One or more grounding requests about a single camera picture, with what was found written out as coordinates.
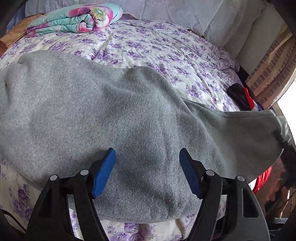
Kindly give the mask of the grey fleece pants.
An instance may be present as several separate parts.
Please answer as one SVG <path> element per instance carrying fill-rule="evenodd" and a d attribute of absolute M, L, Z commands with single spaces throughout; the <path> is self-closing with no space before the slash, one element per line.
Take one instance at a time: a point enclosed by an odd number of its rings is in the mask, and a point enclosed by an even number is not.
<path fill-rule="evenodd" d="M 33 186 L 75 175 L 107 153 L 116 164 L 100 218 L 154 223 L 197 213 L 179 162 L 252 181 L 281 155 L 287 121 L 271 110 L 224 112 L 183 99 L 149 67 L 117 69 L 56 51 L 24 54 L 1 71 L 1 154 Z"/>

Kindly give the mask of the black dark garment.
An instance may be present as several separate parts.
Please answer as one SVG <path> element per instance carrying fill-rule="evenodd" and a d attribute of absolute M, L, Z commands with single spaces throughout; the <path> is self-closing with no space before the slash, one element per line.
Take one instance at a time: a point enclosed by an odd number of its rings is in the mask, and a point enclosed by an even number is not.
<path fill-rule="evenodd" d="M 226 93 L 229 97 L 238 105 L 242 111 L 250 111 L 250 106 L 244 91 L 244 88 L 239 84 L 235 83 L 228 87 Z"/>

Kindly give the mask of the purple floral bed sheet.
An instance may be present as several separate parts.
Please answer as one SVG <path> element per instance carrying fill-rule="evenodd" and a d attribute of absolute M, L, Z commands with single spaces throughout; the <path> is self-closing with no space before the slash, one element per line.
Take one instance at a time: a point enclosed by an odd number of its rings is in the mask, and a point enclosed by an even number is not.
<path fill-rule="evenodd" d="M 161 73 L 182 98 L 221 111 L 239 111 L 226 94 L 238 79 L 223 50 L 181 26 L 160 21 L 117 21 L 98 32 L 53 33 L 18 40 L 1 56 L 1 70 L 25 53 L 52 50 L 117 68 L 148 66 Z M 39 191 L 1 156 L 1 209 L 27 227 Z M 140 225 L 101 221 L 110 240 L 182 240 L 196 214 Z"/>

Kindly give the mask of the brown checkered curtain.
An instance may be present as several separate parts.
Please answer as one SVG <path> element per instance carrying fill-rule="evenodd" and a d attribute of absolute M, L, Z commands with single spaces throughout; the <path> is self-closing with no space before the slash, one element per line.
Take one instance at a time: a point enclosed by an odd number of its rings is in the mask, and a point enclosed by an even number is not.
<path fill-rule="evenodd" d="M 295 72 L 295 37 L 284 25 L 246 84 L 263 107 L 270 108 Z"/>

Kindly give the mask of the white lace headboard cover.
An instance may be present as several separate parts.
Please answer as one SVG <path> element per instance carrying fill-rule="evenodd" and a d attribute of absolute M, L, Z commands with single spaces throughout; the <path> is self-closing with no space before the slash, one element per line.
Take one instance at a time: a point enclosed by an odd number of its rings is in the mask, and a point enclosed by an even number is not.
<path fill-rule="evenodd" d="M 166 21 L 190 29 L 236 58 L 266 1 L 117 0 L 125 14 L 140 20 Z"/>

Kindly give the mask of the orange brown blanket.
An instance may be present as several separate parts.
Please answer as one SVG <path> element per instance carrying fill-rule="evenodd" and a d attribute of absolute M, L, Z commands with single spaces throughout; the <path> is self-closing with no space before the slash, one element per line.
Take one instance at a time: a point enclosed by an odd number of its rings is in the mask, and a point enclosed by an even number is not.
<path fill-rule="evenodd" d="M 1 37 L 0 41 L 0 54 L 3 56 L 3 54 L 7 51 L 8 48 L 10 48 L 15 42 L 17 42 L 19 39 L 24 37 L 26 35 L 26 29 L 27 26 L 32 23 L 37 18 L 43 16 L 42 14 L 36 14 L 32 16 L 28 16 L 21 20 L 15 27 L 13 27 L 11 30 L 9 30 L 3 37 Z"/>

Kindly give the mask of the folded teal floral quilt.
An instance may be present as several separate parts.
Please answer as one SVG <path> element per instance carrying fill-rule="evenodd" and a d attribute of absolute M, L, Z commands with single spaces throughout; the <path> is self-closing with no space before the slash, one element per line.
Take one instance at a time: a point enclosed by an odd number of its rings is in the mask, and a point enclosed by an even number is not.
<path fill-rule="evenodd" d="M 119 20 L 123 9 L 115 4 L 78 4 L 56 9 L 34 20 L 27 26 L 28 37 L 49 33 L 96 32 Z"/>

